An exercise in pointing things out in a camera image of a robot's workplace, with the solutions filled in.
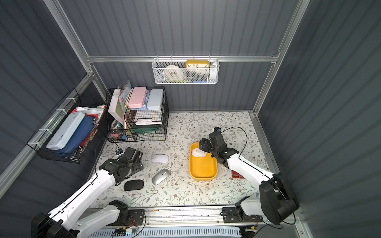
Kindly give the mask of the white round mouse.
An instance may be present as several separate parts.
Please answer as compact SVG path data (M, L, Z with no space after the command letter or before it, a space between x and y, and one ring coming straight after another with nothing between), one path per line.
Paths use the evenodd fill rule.
M193 157L196 157L196 158L203 158L203 157L206 157L208 155L207 152L204 152L204 151L202 151L199 148L193 149L191 151L191 154L192 154Z

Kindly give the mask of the black mouse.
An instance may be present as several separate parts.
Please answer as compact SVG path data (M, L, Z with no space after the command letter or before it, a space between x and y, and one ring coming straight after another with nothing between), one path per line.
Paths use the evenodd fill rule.
M124 191L141 190L144 187L144 181L141 179L129 180L124 184Z

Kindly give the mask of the silver grey mouse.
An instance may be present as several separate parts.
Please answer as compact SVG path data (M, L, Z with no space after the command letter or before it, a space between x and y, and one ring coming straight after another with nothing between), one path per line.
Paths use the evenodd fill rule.
M154 185L159 185L162 183L165 179L167 179L170 175L170 171L168 169L163 169L159 171L153 178L152 183Z

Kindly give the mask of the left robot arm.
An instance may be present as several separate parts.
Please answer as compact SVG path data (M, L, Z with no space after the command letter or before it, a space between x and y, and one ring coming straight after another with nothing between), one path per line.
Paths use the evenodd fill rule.
M119 185L134 173L144 169L143 153L127 148L118 159L108 159L89 181L72 196L51 210L39 213L31 221L32 238L87 238L110 225L133 225L137 219L122 201L113 200L105 208L82 218L86 209L109 187Z

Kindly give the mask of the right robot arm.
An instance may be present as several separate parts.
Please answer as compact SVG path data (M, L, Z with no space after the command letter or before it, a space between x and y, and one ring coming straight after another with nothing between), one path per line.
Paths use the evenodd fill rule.
M222 133L221 128L215 127L208 138L199 141L199 150L209 153L219 164L257 185L259 191L259 200L246 196L236 203L237 215L263 216L274 225L280 225L290 215L295 215L300 204L288 178L283 173L274 174L251 163L241 151L228 147Z

